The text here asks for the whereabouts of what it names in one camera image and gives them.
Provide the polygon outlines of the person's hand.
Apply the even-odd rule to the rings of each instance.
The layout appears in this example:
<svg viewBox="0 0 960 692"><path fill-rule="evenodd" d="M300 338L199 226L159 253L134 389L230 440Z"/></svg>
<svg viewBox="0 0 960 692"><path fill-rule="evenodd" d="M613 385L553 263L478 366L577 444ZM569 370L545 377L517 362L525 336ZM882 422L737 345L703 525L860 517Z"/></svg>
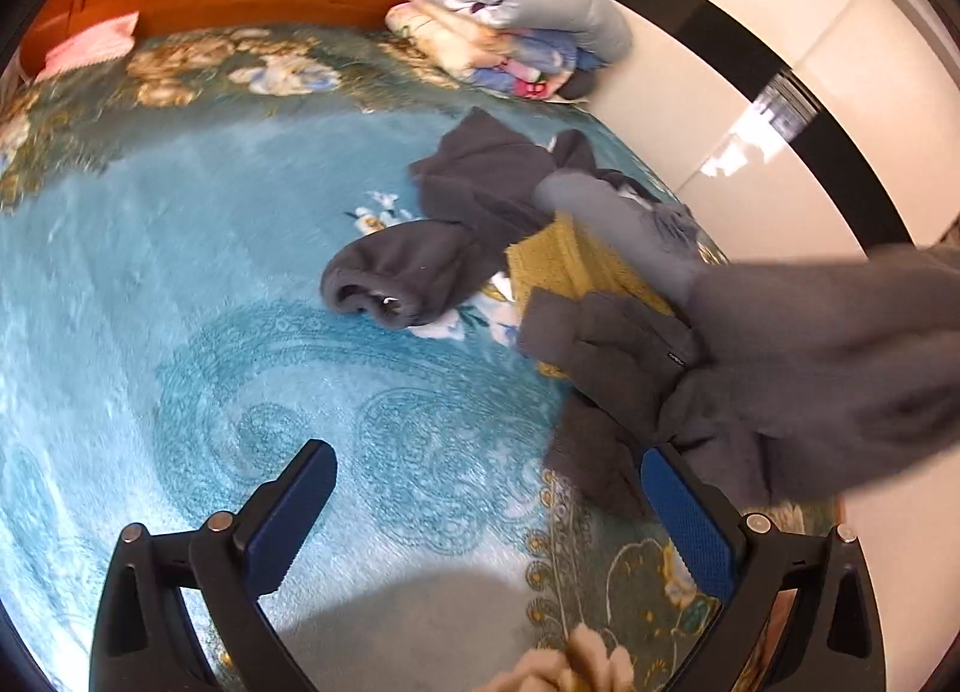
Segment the person's hand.
<svg viewBox="0 0 960 692"><path fill-rule="evenodd" d="M579 624L565 650L532 648L509 670L496 674L482 692L633 692L635 669L623 646L607 650L601 634Z"/></svg>

